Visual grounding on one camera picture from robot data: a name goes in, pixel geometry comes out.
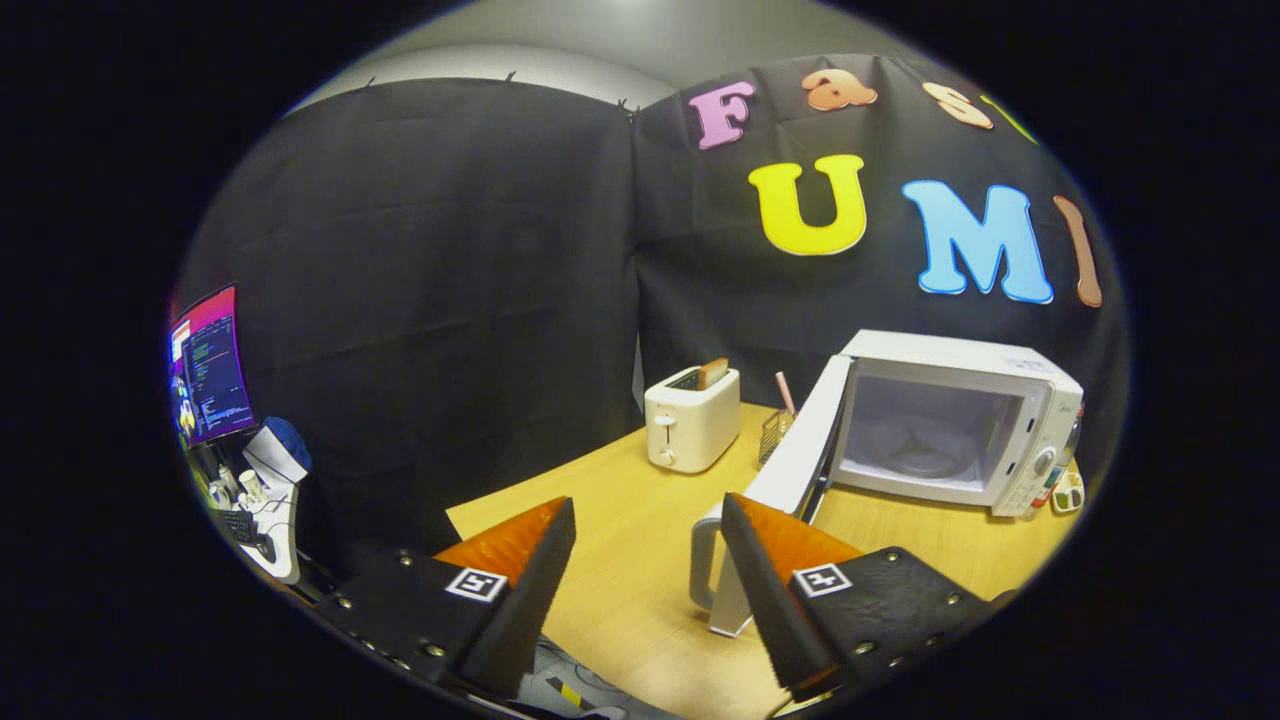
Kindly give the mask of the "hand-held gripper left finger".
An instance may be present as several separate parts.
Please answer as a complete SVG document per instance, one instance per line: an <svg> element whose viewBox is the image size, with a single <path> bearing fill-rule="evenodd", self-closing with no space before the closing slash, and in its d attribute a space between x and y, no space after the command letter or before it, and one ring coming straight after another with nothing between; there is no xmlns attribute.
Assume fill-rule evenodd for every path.
<svg viewBox="0 0 1280 720"><path fill-rule="evenodd" d="M430 685L507 701L532 670L576 541L559 496L434 555L384 555L320 602L321 619Z"/></svg>

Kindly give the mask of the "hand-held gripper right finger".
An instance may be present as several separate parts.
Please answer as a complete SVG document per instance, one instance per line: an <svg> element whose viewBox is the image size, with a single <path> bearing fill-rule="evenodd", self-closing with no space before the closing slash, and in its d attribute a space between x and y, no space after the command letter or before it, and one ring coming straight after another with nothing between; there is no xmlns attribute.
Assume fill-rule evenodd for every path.
<svg viewBox="0 0 1280 720"><path fill-rule="evenodd" d="M774 676L796 701L878 689L1001 606L905 548L864 552L740 493L724 496L721 533Z"/></svg>

